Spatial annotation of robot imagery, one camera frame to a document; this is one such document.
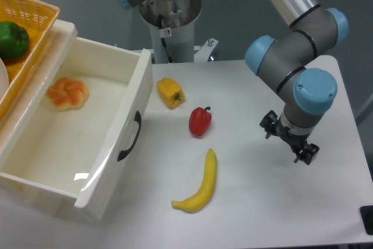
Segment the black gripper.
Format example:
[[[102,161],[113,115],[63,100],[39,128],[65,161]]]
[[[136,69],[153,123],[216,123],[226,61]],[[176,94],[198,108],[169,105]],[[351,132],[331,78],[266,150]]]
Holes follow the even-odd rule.
[[[278,119],[277,114],[273,110],[270,110],[262,118],[259,126],[266,132],[265,139],[269,139],[271,136],[278,136],[291,146],[296,156],[294,163],[304,162],[306,165],[310,165],[319,152],[319,146],[307,142],[309,134],[296,135],[291,133],[289,127],[282,125],[281,120]]]

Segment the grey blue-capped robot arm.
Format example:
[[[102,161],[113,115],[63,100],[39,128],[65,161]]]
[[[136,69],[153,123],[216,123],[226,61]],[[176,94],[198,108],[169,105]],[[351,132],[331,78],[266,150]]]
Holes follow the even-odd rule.
[[[201,0],[117,0],[138,7],[151,32],[157,63],[194,62],[194,23]],[[344,40],[349,24],[343,13],[324,9],[317,0],[270,0],[291,32],[281,40],[256,39],[244,60],[250,70],[285,103],[280,115],[268,112],[260,125],[267,136],[286,142],[296,161],[310,164],[319,148],[307,139],[330,109],[337,83],[326,71],[307,65]]]

